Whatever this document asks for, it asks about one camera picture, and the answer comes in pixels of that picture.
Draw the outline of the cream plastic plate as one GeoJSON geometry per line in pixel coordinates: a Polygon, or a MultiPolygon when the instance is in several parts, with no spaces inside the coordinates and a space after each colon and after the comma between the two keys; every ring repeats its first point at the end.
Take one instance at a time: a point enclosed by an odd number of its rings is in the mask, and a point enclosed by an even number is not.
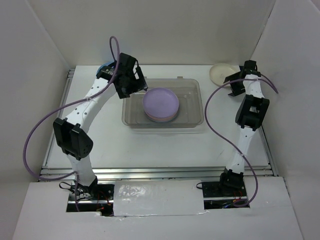
{"type": "Polygon", "coordinates": [[[217,86],[224,84],[225,78],[240,71],[239,66],[230,65],[227,63],[217,63],[209,70],[210,80],[217,86]]]}

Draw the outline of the blue plastic plate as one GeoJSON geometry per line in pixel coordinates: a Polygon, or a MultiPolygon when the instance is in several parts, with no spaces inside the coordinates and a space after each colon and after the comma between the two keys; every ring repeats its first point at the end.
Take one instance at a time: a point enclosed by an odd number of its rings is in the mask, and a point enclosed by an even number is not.
{"type": "Polygon", "coordinates": [[[104,67],[106,67],[106,66],[111,67],[111,68],[115,68],[116,63],[115,63],[114,61],[109,61],[109,62],[104,63],[103,65],[101,65],[101,66],[98,68],[98,70],[96,71],[96,75],[99,73],[99,71],[100,71],[102,68],[104,68],[104,67]]]}

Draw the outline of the purple plate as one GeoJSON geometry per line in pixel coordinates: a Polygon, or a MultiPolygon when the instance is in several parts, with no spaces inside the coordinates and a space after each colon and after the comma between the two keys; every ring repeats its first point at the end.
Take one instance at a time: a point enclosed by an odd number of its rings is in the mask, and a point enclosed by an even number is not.
{"type": "Polygon", "coordinates": [[[146,114],[163,118],[175,115],[179,110],[180,102],[172,90],[156,87],[144,94],[142,106],[146,114]]]}

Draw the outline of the pink plastic plate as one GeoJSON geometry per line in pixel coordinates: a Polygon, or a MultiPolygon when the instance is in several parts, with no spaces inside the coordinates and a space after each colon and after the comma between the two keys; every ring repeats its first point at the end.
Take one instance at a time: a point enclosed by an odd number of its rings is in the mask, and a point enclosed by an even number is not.
{"type": "Polygon", "coordinates": [[[146,116],[151,119],[152,121],[156,121],[156,122],[169,122],[173,119],[175,119],[177,117],[178,114],[174,114],[174,115],[171,115],[171,116],[167,116],[167,117],[156,117],[156,116],[153,116],[153,115],[150,115],[150,114],[147,114],[146,113],[146,116]]]}

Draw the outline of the white strawberry pattern plate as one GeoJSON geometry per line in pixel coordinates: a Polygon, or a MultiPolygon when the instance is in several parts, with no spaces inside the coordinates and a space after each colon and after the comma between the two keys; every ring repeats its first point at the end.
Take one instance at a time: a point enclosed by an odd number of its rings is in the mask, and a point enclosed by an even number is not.
{"type": "Polygon", "coordinates": [[[151,121],[156,123],[169,123],[174,120],[174,118],[150,118],[151,121]]]}

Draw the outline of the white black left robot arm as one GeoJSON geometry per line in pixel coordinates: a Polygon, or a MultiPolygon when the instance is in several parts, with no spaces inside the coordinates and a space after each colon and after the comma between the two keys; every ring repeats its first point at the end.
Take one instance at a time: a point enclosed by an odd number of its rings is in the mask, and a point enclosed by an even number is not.
{"type": "Polygon", "coordinates": [[[98,179],[93,172],[90,152],[93,140],[88,131],[95,117],[105,103],[114,95],[120,99],[130,97],[139,91],[146,91],[148,85],[139,66],[138,60],[121,53],[119,60],[102,66],[84,102],[78,104],[65,118],[56,118],[53,130],[57,145],[70,161],[72,170],[77,173],[76,190],[88,200],[99,193],[98,179]]]}

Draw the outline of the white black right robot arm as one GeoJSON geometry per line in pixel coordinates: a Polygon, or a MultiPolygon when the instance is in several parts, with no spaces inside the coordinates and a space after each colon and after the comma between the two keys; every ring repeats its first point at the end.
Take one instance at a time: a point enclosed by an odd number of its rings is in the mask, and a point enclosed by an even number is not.
{"type": "Polygon", "coordinates": [[[220,175],[217,184],[217,189],[223,196],[238,192],[244,186],[244,157],[248,153],[256,130],[262,126],[270,105],[270,100],[265,98],[262,93],[259,82],[261,76],[257,62],[247,60],[239,72],[227,76],[224,80],[226,83],[230,82],[231,93],[229,96],[237,97],[244,94],[244,98],[235,116],[235,123],[240,127],[237,148],[232,160],[220,175]]]}

